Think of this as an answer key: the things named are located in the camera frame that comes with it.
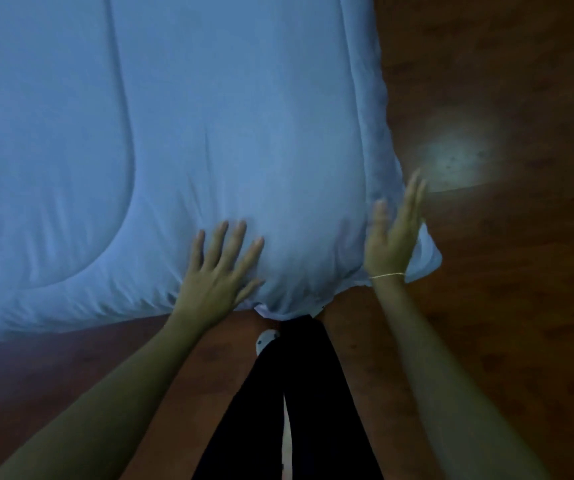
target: person's left arm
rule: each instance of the person's left arm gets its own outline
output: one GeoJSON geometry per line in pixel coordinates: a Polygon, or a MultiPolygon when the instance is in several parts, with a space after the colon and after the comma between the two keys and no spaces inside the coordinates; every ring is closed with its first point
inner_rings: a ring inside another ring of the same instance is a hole
{"type": "Polygon", "coordinates": [[[163,329],[4,462],[0,480],[114,480],[123,473],[187,355],[263,283],[253,279],[242,286],[260,256],[262,239],[232,269],[245,230],[240,223],[223,250],[227,222],[222,223],[204,259],[200,231],[163,329]]]}

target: forearm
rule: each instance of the forearm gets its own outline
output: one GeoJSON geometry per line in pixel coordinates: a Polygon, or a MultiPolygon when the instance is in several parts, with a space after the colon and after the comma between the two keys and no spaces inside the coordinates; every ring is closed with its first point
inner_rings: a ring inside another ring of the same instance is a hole
{"type": "Polygon", "coordinates": [[[398,343],[427,437],[450,479],[547,479],[540,460],[447,350],[403,286],[374,289],[398,343]]]}
{"type": "Polygon", "coordinates": [[[1,479],[118,478],[199,330],[167,325],[136,354],[82,395],[0,468],[1,479]]]}

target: person's right arm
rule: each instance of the person's right arm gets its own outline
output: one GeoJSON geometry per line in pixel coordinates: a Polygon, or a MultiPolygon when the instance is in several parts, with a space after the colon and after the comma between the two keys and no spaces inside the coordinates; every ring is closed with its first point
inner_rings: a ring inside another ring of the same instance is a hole
{"type": "MultiPolygon", "coordinates": [[[[365,245],[371,276],[406,270],[421,225],[425,183],[414,174],[392,229],[379,202],[365,245]]],[[[372,280],[432,449],[449,479],[541,480],[549,474],[468,377],[405,290],[401,275],[372,280]]]]}

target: gold bracelet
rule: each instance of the gold bracelet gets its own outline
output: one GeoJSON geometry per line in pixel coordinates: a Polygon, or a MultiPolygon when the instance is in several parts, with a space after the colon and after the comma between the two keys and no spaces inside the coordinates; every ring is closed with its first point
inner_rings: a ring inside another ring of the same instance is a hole
{"type": "Polygon", "coordinates": [[[388,274],[379,274],[378,276],[370,276],[369,279],[375,280],[376,278],[383,278],[385,276],[394,276],[395,274],[405,275],[404,273],[388,273],[388,274]]]}

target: person's left hand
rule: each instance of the person's left hand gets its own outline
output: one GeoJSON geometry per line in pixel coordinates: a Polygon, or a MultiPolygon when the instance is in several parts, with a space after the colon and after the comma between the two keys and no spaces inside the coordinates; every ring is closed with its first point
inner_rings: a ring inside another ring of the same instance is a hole
{"type": "Polygon", "coordinates": [[[216,228],[204,261],[204,231],[201,230],[195,237],[189,268],[180,286],[180,293],[169,322],[180,322],[183,325],[198,327],[199,331],[207,331],[265,282],[254,278],[243,287],[245,275],[260,257],[264,239],[260,237],[255,240],[234,268],[243,245],[247,224],[244,221],[238,223],[223,250],[222,245],[228,226],[228,222],[224,221],[216,228]]]}

